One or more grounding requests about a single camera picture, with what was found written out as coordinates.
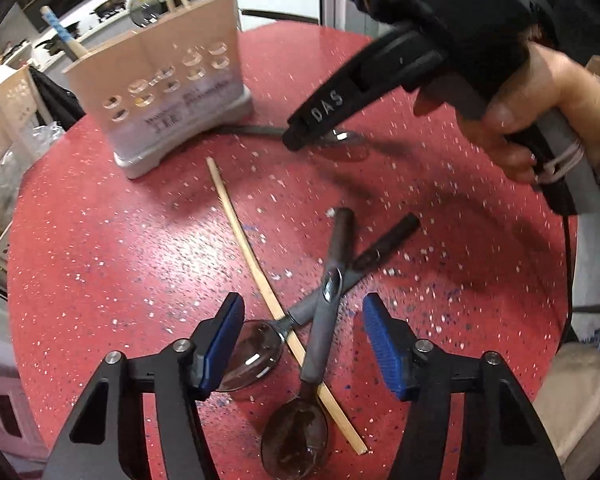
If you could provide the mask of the person's right hand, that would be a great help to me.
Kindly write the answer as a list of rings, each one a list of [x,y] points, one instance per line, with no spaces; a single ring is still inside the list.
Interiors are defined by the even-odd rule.
[[[480,119],[456,116],[460,132],[483,150],[506,177],[535,181],[535,157],[528,148],[505,140],[557,108],[580,136],[590,165],[600,169],[600,81],[560,52],[528,44],[528,61],[503,87]]]

